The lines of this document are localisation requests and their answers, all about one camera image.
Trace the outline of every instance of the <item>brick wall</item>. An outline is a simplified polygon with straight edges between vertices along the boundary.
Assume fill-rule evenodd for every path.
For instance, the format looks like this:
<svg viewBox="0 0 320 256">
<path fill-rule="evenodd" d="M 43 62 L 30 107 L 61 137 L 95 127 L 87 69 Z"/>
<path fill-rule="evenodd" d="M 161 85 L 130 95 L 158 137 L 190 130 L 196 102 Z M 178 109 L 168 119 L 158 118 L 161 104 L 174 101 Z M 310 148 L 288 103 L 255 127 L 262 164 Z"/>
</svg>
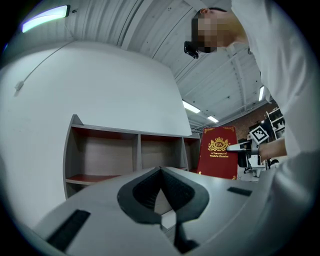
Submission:
<svg viewBox="0 0 320 256">
<path fill-rule="evenodd" d="M 257 121 L 261 122 L 267 118 L 266 112 L 271 112 L 274 108 L 277 108 L 278 105 L 272 101 L 272 104 L 265 104 L 256 110 L 252 111 L 245 116 L 242 116 L 236 120 L 233 120 L 229 123 L 224 124 L 223 126 L 234 126 L 236 131 L 236 138 L 246 139 L 249 133 L 249 127 L 255 125 Z"/>
</svg>

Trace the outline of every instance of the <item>gold emblem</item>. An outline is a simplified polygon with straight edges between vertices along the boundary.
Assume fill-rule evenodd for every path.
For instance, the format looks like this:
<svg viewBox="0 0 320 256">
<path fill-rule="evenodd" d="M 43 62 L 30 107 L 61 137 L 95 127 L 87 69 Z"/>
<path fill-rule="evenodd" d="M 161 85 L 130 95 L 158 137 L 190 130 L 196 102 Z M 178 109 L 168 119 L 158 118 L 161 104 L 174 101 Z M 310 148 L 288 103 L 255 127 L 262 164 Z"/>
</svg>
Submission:
<svg viewBox="0 0 320 256">
<path fill-rule="evenodd" d="M 209 146 L 208 150 L 209 151 L 225 151 L 230 144 L 231 143 L 228 143 L 227 139 L 224 141 L 223 138 L 218 137 L 215 139 L 215 141 L 211 140 L 211 143 L 208 144 Z"/>
<path fill-rule="evenodd" d="M 227 126 L 227 127 L 222 127 L 225 130 L 232 130 L 233 132 L 235 132 L 235 128 L 233 126 Z"/>
<path fill-rule="evenodd" d="M 212 131 L 212 130 L 214 130 L 215 128 L 206 128 L 206 129 L 204 129 L 204 133 L 206 134 L 207 132 L 210 132 L 210 131 Z"/>
</svg>

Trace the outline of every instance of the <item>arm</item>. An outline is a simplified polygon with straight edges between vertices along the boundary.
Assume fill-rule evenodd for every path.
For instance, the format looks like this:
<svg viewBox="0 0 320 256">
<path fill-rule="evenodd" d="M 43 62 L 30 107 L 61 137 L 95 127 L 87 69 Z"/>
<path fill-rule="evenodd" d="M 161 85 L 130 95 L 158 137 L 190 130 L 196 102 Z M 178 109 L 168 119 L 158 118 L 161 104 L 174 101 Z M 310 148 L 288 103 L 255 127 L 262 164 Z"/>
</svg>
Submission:
<svg viewBox="0 0 320 256">
<path fill-rule="evenodd" d="M 263 143 L 259 147 L 259 155 L 261 162 L 275 157 L 282 157 L 287 155 L 285 139 L 280 138 L 270 143 Z"/>
</svg>

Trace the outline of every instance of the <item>metal rack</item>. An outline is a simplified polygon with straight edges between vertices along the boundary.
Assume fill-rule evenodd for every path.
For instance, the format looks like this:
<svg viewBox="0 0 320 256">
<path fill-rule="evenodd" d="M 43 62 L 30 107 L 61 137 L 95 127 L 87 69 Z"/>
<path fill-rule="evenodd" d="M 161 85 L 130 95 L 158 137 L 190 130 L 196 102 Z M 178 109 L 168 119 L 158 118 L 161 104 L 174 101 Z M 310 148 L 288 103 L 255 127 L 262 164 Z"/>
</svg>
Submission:
<svg viewBox="0 0 320 256">
<path fill-rule="evenodd" d="M 280 108 L 277 107 L 271 112 L 266 112 L 266 115 L 270 120 L 274 138 L 277 140 L 283 137 L 285 134 L 286 121 L 280 111 Z"/>
</svg>

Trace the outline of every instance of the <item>fluorescent light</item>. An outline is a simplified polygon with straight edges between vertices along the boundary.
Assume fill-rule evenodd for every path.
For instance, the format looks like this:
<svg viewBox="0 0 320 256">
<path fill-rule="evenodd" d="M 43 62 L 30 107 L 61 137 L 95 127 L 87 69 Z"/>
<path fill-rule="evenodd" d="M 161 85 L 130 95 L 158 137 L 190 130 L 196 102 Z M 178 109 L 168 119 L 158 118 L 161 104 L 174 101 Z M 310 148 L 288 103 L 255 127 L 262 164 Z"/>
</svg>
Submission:
<svg viewBox="0 0 320 256">
<path fill-rule="evenodd" d="M 214 123 L 218 123 L 219 121 L 217 119 L 215 119 L 213 116 L 209 116 L 207 117 L 209 120 L 211 120 Z"/>
<path fill-rule="evenodd" d="M 259 93 L 259 101 L 261 101 L 262 97 L 264 96 L 264 90 L 265 90 L 265 87 L 261 86 L 260 87 L 260 93 Z"/>
<path fill-rule="evenodd" d="M 8 44 L 6 43 L 2 52 L 4 52 L 7 49 L 7 47 L 8 47 Z"/>
<path fill-rule="evenodd" d="M 185 109 L 190 110 L 196 114 L 200 112 L 200 109 L 190 105 L 189 103 L 186 103 L 185 101 L 182 101 L 182 102 Z"/>
<path fill-rule="evenodd" d="M 37 16 L 31 18 L 26 23 L 22 25 L 22 32 L 25 33 L 28 30 L 42 24 L 45 22 L 53 21 L 56 19 L 64 18 L 69 15 L 69 6 L 63 5 L 57 8 L 53 8 L 38 14 Z"/>
</svg>

